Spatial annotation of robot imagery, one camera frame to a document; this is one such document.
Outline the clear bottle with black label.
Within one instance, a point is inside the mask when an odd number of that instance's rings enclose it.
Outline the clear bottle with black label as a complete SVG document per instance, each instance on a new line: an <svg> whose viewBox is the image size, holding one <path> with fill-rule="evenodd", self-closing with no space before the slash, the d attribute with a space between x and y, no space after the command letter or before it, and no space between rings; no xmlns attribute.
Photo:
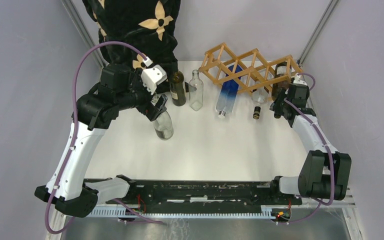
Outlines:
<svg viewBox="0 0 384 240"><path fill-rule="evenodd" d="M152 121L152 125L156 135L161 140L169 140L174 135L172 119L167 111L164 111Z"/></svg>

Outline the green wine bottle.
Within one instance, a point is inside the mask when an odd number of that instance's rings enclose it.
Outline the green wine bottle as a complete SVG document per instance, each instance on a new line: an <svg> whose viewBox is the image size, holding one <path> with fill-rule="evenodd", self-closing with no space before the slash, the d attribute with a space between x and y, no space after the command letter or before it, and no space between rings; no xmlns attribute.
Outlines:
<svg viewBox="0 0 384 240"><path fill-rule="evenodd" d="M186 103L185 79L181 71L176 71L168 79L170 94L175 106L183 106Z"/></svg>
<svg viewBox="0 0 384 240"><path fill-rule="evenodd" d="M274 75L275 78L285 76L286 73L287 73L287 62L286 61L281 62L281 63L276 65L276 67L275 67L275 75ZM282 89L287 90L289 85L290 85L290 83L287 80L283 80L283 81L274 83L273 86L272 86L272 93L271 93L273 101L277 98L279 92Z"/></svg>

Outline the clear bottle with dark label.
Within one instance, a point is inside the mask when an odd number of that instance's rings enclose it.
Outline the clear bottle with dark label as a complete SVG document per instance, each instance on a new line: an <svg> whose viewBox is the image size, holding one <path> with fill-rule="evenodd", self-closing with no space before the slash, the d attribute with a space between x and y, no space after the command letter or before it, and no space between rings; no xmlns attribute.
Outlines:
<svg viewBox="0 0 384 240"><path fill-rule="evenodd" d="M152 96L151 103L155 106L155 105L157 104L157 102L159 101L159 99L160 99L160 95L158 95L158 94L155 93L155 94Z"/></svg>

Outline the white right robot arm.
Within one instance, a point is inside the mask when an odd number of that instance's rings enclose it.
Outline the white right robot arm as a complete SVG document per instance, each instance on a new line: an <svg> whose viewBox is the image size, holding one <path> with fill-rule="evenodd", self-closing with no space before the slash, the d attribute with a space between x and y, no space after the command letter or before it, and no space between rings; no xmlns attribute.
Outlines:
<svg viewBox="0 0 384 240"><path fill-rule="evenodd" d="M276 176L269 189L269 199L282 204L289 195L312 198L324 205L345 198L352 159L341 153L320 129L316 113L307 107L310 88L304 81L282 89L270 110L276 119L283 117L296 132L307 151L298 176Z"/></svg>

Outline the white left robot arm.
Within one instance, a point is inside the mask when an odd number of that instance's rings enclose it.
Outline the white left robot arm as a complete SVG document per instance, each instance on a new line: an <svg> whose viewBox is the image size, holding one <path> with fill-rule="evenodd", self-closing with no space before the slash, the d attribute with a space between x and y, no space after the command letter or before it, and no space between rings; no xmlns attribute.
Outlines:
<svg viewBox="0 0 384 240"><path fill-rule="evenodd" d="M123 175L88 182L85 174L92 156L111 122L120 111L137 109L149 121L155 121L165 110L167 98L152 103L157 86L168 78L157 64L145 69L132 69L124 64L110 64L88 93L76 101L69 138L54 176L35 190L35 196L53 204L59 212L77 218L88 216L98 204L120 199L133 203L135 182Z"/></svg>

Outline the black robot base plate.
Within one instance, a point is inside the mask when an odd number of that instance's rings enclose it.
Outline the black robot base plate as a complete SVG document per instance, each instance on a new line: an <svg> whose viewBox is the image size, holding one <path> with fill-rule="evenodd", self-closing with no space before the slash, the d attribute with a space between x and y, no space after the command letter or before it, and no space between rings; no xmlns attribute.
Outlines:
<svg viewBox="0 0 384 240"><path fill-rule="evenodd" d="M303 201L274 190L269 181L134 179L120 200L146 214L257 214L262 206L300 206Z"/></svg>

